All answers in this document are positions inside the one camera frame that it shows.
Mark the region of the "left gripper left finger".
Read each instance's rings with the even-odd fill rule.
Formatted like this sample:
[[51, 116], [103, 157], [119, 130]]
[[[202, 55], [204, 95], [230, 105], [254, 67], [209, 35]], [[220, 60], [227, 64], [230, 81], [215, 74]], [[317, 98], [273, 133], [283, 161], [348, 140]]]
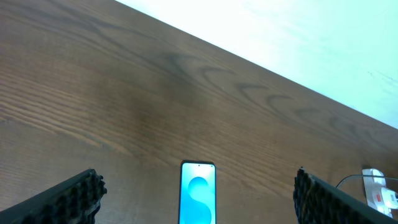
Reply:
[[103, 176], [87, 169], [1, 212], [8, 224], [94, 224], [107, 194]]

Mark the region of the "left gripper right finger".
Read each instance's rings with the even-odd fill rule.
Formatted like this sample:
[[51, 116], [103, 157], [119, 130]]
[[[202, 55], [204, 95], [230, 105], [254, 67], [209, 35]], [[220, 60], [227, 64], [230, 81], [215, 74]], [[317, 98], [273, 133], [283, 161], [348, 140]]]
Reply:
[[293, 201], [299, 224], [397, 224], [397, 220], [365, 205], [300, 168]]

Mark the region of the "blue Galaxy smartphone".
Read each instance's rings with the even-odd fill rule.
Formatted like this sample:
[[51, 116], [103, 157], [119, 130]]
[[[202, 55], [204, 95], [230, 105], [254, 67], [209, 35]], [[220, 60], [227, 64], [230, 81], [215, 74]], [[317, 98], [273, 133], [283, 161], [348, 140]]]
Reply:
[[216, 166], [208, 161], [180, 164], [178, 224], [216, 224]]

